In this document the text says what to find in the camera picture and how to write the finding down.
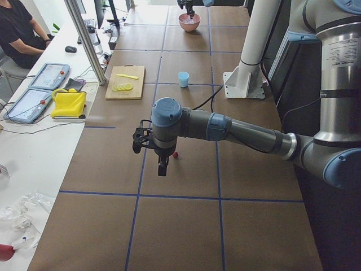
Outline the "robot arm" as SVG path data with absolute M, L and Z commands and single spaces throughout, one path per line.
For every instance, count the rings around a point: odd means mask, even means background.
M 173 98 L 157 100 L 147 147 L 159 157 L 159 176 L 184 137 L 279 155 L 333 187 L 360 188 L 360 2 L 292 1 L 288 38 L 320 42 L 320 93 L 299 107 L 279 101 L 279 131 L 182 107 Z
M 190 16 L 192 19 L 195 15 L 195 11 L 193 10 L 193 6 L 205 6 L 210 7 L 214 5 L 214 0 L 177 0 L 177 5 L 180 7 L 180 9 L 186 9 L 187 15 Z

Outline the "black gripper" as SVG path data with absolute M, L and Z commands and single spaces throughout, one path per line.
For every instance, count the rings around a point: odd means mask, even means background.
M 166 176 L 169 157 L 175 152 L 175 146 L 170 148 L 156 148 L 155 153 L 158 155 L 158 176 Z

